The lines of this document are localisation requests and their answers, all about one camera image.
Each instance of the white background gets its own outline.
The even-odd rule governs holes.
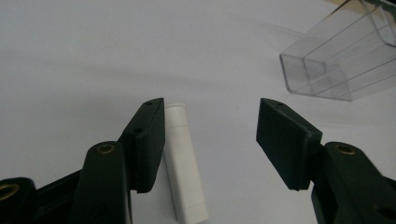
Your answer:
[[[255,142],[260,98],[360,147],[396,179],[396,88],[352,103],[286,91],[279,53],[336,5],[320,0],[35,0],[0,3],[0,179],[38,188],[116,140],[144,102],[184,103],[215,223],[316,223]],[[177,223],[161,164],[134,223]]]

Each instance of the clear plastic box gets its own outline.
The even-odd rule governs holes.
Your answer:
[[[349,0],[280,54],[293,93],[352,101],[396,86],[396,5]]]

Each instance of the white cylinder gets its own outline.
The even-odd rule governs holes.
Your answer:
[[[164,155],[177,221],[195,224],[209,218],[183,104],[165,107]]]

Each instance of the screw hole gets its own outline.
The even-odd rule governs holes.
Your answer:
[[[18,184],[4,184],[0,186],[0,201],[12,197],[18,190],[20,186]]]
[[[352,147],[347,147],[343,145],[337,145],[335,148],[340,151],[341,153],[344,153],[346,155],[355,155],[356,151]]]
[[[110,144],[105,144],[105,145],[101,145],[96,149],[96,152],[99,154],[107,154],[110,153],[112,151],[114,151],[114,149],[116,149],[113,145]]]
[[[381,214],[383,217],[396,219],[396,211],[391,208],[375,206],[375,211]]]

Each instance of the brass screw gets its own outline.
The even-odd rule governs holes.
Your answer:
[[[0,186],[0,201],[12,197],[18,190],[20,186],[18,184],[4,184]]]
[[[114,151],[116,149],[116,147],[114,147],[113,145],[110,144],[105,144],[105,145],[101,145],[96,149],[96,152],[101,154],[101,155],[105,155],[108,153],[111,153],[112,151]]]
[[[340,151],[343,154],[350,155],[350,156],[356,154],[356,150],[353,147],[337,145],[337,146],[335,146],[335,149],[337,149],[338,151]]]

